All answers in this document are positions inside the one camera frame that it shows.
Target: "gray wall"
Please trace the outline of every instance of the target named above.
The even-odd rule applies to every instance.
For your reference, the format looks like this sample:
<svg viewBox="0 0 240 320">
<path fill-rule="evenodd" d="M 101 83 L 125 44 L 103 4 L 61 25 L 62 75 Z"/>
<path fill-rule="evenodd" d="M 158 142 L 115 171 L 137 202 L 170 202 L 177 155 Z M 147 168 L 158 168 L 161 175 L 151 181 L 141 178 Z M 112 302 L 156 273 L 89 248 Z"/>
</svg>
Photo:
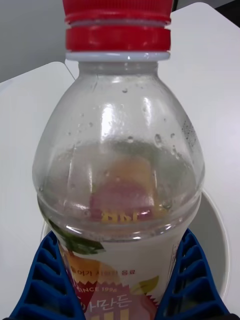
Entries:
<svg viewBox="0 0 240 320">
<path fill-rule="evenodd" d="M 0 82 L 65 60 L 62 0 L 0 0 Z"/>
</svg>

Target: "green leaf illustration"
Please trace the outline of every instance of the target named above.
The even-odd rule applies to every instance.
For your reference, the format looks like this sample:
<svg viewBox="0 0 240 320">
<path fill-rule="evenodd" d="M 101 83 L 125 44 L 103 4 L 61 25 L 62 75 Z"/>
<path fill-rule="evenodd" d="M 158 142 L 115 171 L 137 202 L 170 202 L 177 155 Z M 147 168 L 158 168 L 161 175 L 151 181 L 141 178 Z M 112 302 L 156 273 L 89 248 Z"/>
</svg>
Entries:
<svg viewBox="0 0 240 320">
<path fill-rule="evenodd" d="M 155 276 L 152 279 L 141 281 L 130 288 L 132 295 L 143 295 L 152 291 L 159 282 L 159 276 Z"/>
</svg>

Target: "fruit illustration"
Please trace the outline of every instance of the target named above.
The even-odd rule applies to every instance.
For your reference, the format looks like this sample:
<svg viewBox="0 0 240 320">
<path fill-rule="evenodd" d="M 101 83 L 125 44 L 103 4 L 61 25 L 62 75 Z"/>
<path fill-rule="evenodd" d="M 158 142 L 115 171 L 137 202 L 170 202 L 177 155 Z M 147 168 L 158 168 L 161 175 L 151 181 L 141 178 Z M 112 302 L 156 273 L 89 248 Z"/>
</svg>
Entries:
<svg viewBox="0 0 240 320">
<path fill-rule="evenodd" d="M 105 282 L 116 285 L 120 283 L 117 271 L 111 266 L 97 260 L 76 256 L 65 250 L 61 244 L 59 244 L 59 248 L 63 261 L 67 260 L 68 268 L 71 269 L 71 274 L 77 284 L 79 282 L 82 284 L 86 284 L 87 282 L 102 284 Z"/>
</svg>

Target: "bottle neck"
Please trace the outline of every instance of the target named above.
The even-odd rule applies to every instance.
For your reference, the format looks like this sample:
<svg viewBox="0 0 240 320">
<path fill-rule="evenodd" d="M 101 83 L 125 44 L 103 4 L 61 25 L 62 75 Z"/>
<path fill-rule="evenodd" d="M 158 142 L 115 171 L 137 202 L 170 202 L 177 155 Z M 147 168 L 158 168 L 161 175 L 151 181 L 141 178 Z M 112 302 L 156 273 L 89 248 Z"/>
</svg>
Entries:
<svg viewBox="0 0 240 320">
<path fill-rule="evenodd" d="M 79 74 L 98 75 L 146 75 L 157 74 L 158 63 L 154 62 L 79 62 Z"/>
</svg>

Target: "plastic bottle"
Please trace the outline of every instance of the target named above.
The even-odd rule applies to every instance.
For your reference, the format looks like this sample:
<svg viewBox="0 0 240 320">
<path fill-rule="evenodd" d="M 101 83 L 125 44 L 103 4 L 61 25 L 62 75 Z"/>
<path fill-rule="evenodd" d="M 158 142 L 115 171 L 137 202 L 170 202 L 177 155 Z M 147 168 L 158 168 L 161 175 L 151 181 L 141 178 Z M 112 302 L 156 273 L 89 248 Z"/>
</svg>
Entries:
<svg viewBox="0 0 240 320">
<path fill-rule="evenodd" d="M 171 2 L 64 2 L 79 78 L 42 134 L 33 182 L 87 320 L 154 318 L 200 205 L 201 147 L 158 77 Z"/>
</svg>

